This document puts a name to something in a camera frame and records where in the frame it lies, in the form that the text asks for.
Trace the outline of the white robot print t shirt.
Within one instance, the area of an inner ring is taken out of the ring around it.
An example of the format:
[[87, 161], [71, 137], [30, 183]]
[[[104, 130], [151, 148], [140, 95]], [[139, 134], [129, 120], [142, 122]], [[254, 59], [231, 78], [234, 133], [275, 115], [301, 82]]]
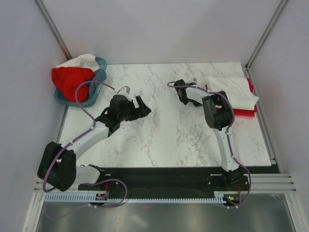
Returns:
[[210, 76], [207, 83], [212, 92], [224, 91], [233, 109], [254, 110], [259, 98], [255, 96], [245, 77]]

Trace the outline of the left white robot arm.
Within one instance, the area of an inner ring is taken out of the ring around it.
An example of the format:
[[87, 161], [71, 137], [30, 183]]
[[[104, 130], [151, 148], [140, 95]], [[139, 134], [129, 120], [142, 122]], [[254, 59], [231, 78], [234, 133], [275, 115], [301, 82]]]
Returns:
[[114, 95], [109, 107], [81, 135], [59, 144], [48, 143], [37, 172], [43, 184], [60, 191], [67, 191], [74, 184], [103, 189], [106, 185], [106, 178], [101, 175], [103, 170], [95, 165], [77, 166], [76, 162], [86, 151], [116, 132], [123, 121], [134, 121], [151, 113], [140, 96], [136, 101], [137, 107], [126, 96]]

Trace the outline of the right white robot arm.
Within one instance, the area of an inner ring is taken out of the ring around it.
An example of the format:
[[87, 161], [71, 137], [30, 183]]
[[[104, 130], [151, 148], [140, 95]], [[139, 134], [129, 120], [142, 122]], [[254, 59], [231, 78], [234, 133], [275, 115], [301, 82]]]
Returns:
[[235, 155], [232, 138], [232, 125], [235, 114], [224, 91], [212, 92], [198, 86], [196, 83], [186, 83], [178, 80], [168, 83], [168, 87], [176, 90], [180, 102], [194, 106], [202, 106], [206, 123], [213, 129], [216, 136], [220, 155], [221, 168], [226, 172], [234, 172], [241, 167]]

